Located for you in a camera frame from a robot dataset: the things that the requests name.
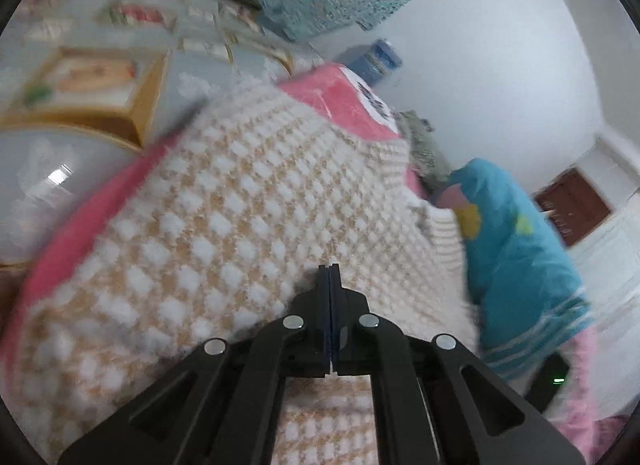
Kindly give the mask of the pink white patterned duvet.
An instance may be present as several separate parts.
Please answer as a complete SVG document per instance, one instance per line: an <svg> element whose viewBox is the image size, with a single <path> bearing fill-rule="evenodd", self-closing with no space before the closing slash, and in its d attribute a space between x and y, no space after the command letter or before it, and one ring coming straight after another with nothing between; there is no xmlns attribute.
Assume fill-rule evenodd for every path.
<svg viewBox="0 0 640 465"><path fill-rule="evenodd" d="M591 364L597 349L597 332L583 329L561 347L560 356L570 370L560 391L559 407L549 409L546 418L582 453L587 464L595 464L622 432L628 414L598 419L591 391Z"/></svg>

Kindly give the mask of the blue water jug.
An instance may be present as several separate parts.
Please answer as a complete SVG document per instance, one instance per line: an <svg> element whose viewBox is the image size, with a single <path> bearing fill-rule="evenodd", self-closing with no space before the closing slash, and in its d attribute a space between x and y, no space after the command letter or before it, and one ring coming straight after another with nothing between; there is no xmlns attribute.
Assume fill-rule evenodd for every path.
<svg viewBox="0 0 640 465"><path fill-rule="evenodd" d="M338 54L335 62L343 64L373 87L402 66L402 60L387 40L352 46Z"/></svg>

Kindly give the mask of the brown wooden door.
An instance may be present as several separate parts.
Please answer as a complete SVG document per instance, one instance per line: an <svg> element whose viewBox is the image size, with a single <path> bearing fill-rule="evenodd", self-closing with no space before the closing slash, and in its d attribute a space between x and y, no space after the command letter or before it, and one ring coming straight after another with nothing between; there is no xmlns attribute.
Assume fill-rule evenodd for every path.
<svg viewBox="0 0 640 465"><path fill-rule="evenodd" d="M562 173L538 192L535 202L567 247L587 237L612 214L608 204L577 168Z"/></svg>

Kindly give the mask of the beige white houndstooth knit coat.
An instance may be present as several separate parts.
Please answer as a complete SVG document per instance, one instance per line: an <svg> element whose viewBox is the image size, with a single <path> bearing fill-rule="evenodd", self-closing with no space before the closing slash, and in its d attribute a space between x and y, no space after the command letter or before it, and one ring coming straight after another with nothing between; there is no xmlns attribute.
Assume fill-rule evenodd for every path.
<svg viewBox="0 0 640 465"><path fill-rule="evenodd" d="M283 315L321 265L405 333L477 344L454 216L407 187L404 140L364 139L276 86L219 92L88 253L52 248L1 349L3 397L47 463L206 339Z"/></svg>

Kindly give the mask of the pink fleece bed blanket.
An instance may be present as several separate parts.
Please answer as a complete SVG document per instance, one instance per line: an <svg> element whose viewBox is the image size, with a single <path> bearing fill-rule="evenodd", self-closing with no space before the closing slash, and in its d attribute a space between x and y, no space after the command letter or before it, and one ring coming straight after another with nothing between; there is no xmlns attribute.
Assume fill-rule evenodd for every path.
<svg viewBox="0 0 640 465"><path fill-rule="evenodd" d="M292 78L279 88L298 102L307 104L330 123L363 140L381 142L397 139L392 126L371 106L366 95L371 88L354 72L337 63L328 63ZM28 309L52 294L87 257L96 237L107 222L142 185L151 170L178 140L170 134L136 157L108 179L79 207L27 268L27 277L18 289L10 312L4 318L1 335L1 376L14 375L17 349Z"/></svg>

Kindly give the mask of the grey green crumpled cloth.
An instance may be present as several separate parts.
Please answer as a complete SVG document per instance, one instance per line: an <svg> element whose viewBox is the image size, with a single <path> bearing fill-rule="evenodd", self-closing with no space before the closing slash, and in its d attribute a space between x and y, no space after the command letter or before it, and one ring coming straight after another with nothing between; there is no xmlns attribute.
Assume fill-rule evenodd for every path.
<svg viewBox="0 0 640 465"><path fill-rule="evenodd" d="M413 110L396 112L395 120L402 138L409 144L410 163L425 187L433 191L445 185L452 168L436 142L431 123Z"/></svg>

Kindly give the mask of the blue striped pillow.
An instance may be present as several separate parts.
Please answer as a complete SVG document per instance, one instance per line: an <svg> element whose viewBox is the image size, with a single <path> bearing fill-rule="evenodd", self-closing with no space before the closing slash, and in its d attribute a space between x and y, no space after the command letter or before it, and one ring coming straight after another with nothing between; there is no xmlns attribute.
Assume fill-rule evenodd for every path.
<svg viewBox="0 0 640 465"><path fill-rule="evenodd" d="M585 286L563 240L505 170L474 159L450 174L435 205L456 216L480 355L497 375L525 374L590 326Z"/></svg>

